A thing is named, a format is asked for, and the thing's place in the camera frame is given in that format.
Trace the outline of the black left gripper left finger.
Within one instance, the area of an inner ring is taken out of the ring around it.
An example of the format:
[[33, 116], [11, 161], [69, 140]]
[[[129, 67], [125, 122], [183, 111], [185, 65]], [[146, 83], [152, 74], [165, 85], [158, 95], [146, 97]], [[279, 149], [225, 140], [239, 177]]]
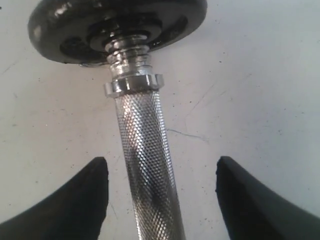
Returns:
[[2, 240], [97, 240], [107, 215], [109, 172], [95, 157], [54, 193], [1, 223]]

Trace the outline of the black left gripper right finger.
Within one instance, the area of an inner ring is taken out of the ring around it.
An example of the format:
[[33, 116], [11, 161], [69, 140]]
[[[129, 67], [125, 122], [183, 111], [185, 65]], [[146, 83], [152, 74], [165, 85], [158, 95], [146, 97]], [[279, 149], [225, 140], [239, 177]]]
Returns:
[[229, 156], [217, 162], [218, 204], [232, 240], [318, 240], [319, 217], [284, 199]]

